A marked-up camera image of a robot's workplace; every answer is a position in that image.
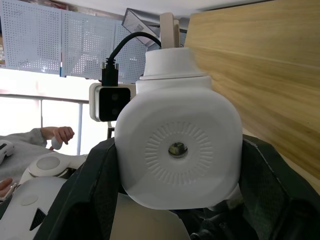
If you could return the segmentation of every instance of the ceiling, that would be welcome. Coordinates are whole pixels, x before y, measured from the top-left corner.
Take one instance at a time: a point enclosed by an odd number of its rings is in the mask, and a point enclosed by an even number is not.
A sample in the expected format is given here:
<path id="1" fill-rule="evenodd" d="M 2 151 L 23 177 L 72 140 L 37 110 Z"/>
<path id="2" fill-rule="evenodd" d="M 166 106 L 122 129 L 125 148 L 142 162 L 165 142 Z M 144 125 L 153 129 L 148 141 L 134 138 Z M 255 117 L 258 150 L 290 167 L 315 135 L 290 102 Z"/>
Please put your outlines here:
<path id="1" fill-rule="evenodd" d="M 81 7 L 124 15 L 127 8 L 153 14 L 171 12 L 175 17 L 188 17 L 193 13 L 261 2 L 261 0 L 62 0 L 61 2 Z"/>

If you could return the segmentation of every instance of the pegboard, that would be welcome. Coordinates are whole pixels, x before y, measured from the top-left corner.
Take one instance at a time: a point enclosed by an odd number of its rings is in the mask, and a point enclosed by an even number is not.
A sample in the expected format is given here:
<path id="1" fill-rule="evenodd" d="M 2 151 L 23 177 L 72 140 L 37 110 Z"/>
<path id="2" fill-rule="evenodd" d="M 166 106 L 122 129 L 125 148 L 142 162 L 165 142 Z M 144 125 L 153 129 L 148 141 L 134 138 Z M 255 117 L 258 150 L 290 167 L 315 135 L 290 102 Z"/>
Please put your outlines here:
<path id="1" fill-rule="evenodd" d="M 62 76 L 101 80 L 101 65 L 114 49 L 116 21 L 62 11 Z"/>
<path id="2" fill-rule="evenodd" d="M 121 22 L 115 27 L 115 47 L 128 36 L 130 32 L 125 29 Z M 145 71 L 147 47 L 137 38 L 131 39 L 115 57 L 119 64 L 119 82 L 135 83 Z"/>
<path id="3" fill-rule="evenodd" d="M 18 0 L 1 0 L 7 69 L 59 74 L 61 10 Z"/>

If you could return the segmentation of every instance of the white plastic housing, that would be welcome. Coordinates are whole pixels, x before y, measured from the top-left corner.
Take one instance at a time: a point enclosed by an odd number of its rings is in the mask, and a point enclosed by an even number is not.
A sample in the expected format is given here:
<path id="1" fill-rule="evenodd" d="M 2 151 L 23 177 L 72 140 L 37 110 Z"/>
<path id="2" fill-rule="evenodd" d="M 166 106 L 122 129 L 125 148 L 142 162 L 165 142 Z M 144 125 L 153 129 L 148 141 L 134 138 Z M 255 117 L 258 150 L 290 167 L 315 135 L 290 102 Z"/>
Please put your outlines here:
<path id="1" fill-rule="evenodd" d="M 188 48 L 147 52 L 143 79 L 136 82 L 137 95 L 115 127 L 124 189 L 151 209 L 206 208 L 221 202 L 240 175 L 237 110 L 212 91 L 210 76 L 197 68 Z M 186 155 L 171 156 L 173 143 L 185 144 Z"/>

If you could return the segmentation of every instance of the wooden panel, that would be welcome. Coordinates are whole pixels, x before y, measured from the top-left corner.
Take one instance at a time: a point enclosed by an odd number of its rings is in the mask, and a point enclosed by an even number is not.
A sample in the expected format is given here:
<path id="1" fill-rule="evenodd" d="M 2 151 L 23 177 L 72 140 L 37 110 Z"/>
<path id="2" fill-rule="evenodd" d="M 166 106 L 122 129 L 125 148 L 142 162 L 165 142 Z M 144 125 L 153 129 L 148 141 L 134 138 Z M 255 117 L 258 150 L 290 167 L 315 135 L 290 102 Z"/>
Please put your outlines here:
<path id="1" fill-rule="evenodd" d="M 320 192 L 320 1 L 276 0 L 191 17 L 186 43 L 243 127 Z"/>

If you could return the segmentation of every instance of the gray sweater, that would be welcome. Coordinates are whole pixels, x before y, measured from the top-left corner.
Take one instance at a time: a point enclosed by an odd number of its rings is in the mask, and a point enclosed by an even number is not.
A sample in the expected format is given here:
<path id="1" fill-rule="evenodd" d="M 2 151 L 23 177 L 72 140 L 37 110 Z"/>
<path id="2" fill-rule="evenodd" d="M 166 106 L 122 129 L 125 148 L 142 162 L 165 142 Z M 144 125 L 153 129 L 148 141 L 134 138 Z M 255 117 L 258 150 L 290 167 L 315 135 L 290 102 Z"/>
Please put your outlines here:
<path id="1" fill-rule="evenodd" d="M 29 132 L 0 136 L 0 140 L 7 140 L 14 144 L 14 152 L 5 157 L 0 165 L 0 181 L 13 178 L 14 183 L 19 183 L 22 174 L 31 162 L 37 157 L 52 153 L 46 148 L 47 141 L 41 134 L 40 128 Z"/>

